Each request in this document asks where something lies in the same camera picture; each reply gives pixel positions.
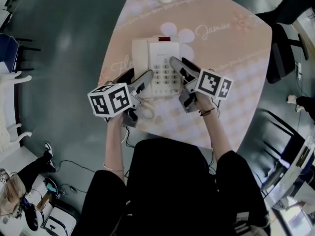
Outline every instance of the telephone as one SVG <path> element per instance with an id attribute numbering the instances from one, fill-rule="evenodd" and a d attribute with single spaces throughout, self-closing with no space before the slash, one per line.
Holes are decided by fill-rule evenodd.
<path id="1" fill-rule="evenodd" d="M 152 37 L 132 41 L 132 62 L 137 78 L 147 70 L 153 70 L 151 86 L 141 97 L 165 97 L 179 95 L 181 76 L 170 65 L 170 58 L 180 58 L 178 37 Z"/>

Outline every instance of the gray floor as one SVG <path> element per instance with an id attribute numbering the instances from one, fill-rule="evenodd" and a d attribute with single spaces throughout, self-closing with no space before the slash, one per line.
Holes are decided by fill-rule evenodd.
<path id="1" fill-rule="evenodd" d="M 253 13 L 273 9 L 267 0 L 234 0 Z M 12 9 L 19 1 L 12 4 Z M 20 89 L 20 117 L 23 130 L 32 131 L 24 139 L 25 146 L 37 156 L 43 153 L 44 141 L 54 149 L 54 162 L 73 160 L 93 170 L 101 169 L 104 159 L 106 123 L 92 115 L 87 93 L 95 88 L 113 28 L 125 0 L 23 0 L 7 26 L 5 33 L 15 37 L 30 38 L 40 53 L 28 52 L 24 68 L 33 79 Z M 297 39 L 294 29 L 286 27 L 289 36 Z M 294 47 L 296 60 L 300 50 Z M 303 90 L 308 95 L 311 88 L 311 63 L 303 63 L 305 74 Z M 285 137 L 269 125 L 261 109 L 268 109 L 283 118 L 304 136 L 309 132 L 311 120 L 306 113 L 301 116 L 288 106 L 289 93 L 300 95 L 291 74 L 281 82 L 265 84 L 258 109 L 250 129 L 239 149 L 252 169 L 261 177 L 273 167 L 273 160 L 266 156 L 261 141 L 268 139 L 281 149 Z M 149 135 L 132 130 L 130 141 L 136 144 Z M 128 168 L 132 149 L 124 145 L 124 162 Z M 202 150 L 207 159 L 209 151 Z M 59 183 L 68 183 L 87 190 L 93 174 L 73 164 L 64 163 L 55 174 Z M 81 210 L 85 194 L 68 191 L 64 199 Z M 100 193 L 99 199 L 106 198 Z"/>

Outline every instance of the chair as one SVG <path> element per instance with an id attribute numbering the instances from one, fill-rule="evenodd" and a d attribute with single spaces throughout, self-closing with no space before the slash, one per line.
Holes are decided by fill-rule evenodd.
<path id="1" fill-rule="evenodd" d="M 283 0 L 278 7 L 257 16 L 272 28 L 272 47 L 267 71 L 267 81 L 278 82 L 294 71 L 295 60 L 291 45 L 301 47 L 305 60 L 309 59 L 306 45 L 298 34 L 299 40 L 288 39 L 283 27 L 277 23 L 292 24 L 304 11 L 314 6 L 313 0 Z"/>
<path id="2" fill-rule="evenodd" d="M 30 39 L 14 38 L 6 34 L 0 34 L 0 62 L 3 61 L 5 63 L 10 73 L 13 71 L 21 70 L 18 64 L 22 61 L 25 61 L 24 59 L 22 59 L 24 50 L 41 51 L 38 48 L 31 48 L 19 45 L 17 41 L 32 42 L 32 40 Z"/>
<path id="3" fill-rule="evenodd" d="M 294 128 L 292 128 L 289 124 L 287 124 L 285 121 L 283 121 L 281 118 L 276 116 L 270 111 L 267 111 L 269 115 L 271 115 L 277 122 L 279 122 L 282 126 L 280 126 L 277 123 L 273 124 L 278 127 L 280 130 L 282 130 L 284 133 L 289 135 L 291 138 L 287 145 L 285 146 L 282 153 L 277 151 L 272 145 L 270 145 L 268 142 L 264 141 L 264 144 L 267 145 L 273 152 L 275 152 L 282 160 L 286 161 L 289 164 L 292 164 L 294 159 L 296 158 L 297 154 L 301 150 L 305 139 L 300 136 L 298 132 L 295 131 Z M 268 176 L 268 179 L 263 183 L 261 187 L 261 191 L 267 190 L 272 185 L 275 185 L 279 180 L 281 174 L 284 174 L 286 172 L 286 168 L 280 163 L 279 159 L 275 157 L 273 154 L 268 152 L 267 150 L 264 150 L 268 155 L 270 155 L 273 159 L 277 161 L 274 171 Z"/>

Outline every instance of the bracelet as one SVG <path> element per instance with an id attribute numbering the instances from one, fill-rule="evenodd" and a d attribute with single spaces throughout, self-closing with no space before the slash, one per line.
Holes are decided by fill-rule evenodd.
<path id="1" fill-rule="evenodd" d="M 204 110 L 200 110 L 199 113 L 200 113 L 200 116 L 207 116 L 211 113 L 212 110 L 214 110 L 215 108 L 213 109 L 210 109 L 208 111 L 204 111 Z"/>
<path id="2" fill-rule="evenodd" d="M 111 169 L 111 168 L 108 168 L 107 166 L 105 166 L 105 164 L 103 163 L 103 167 L 108 170 L 108 171 L 115 171 L 115 172 L 119 172 L 119 171 L 124 171 L 124 167 L 121 169 L 121 170 L 114 170 L 114 169 Z"/>

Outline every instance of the sneaker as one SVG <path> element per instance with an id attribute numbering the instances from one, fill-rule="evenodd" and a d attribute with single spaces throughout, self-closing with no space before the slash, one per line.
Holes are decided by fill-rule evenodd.
<path id="1" fill-rule="evenodd" d="M 303 106 L 299 106 L 299 105 L 296 105 L 296 112 L 300 112 L 301 110 L 303 110 L 304 107 Z"/>
<path id="2" fill-rule="evenodd" d="M 53 150 L 52 150 L 52 148 L 51 148 L 51 145 L 50 145 L 48 142 L 45 142 L 45 153 L 50 153 L 51 156 L 53 157 Z M 48 164 L 49 164 L 50 166 L 52 166 L 52 168 L 53 168 L 51 172 L 56 172 L 56 168 L 55 168 L 55 166 L 54 166 L 52 160 L 50 160 L 50 161 L 48 162 Z"/>
<path id="3" fill-rule="evenodd" d="M 296 104 L 296 96 L 295 95 L 289 95 L 287 97 L 286 101 L 289 104 Z"/>

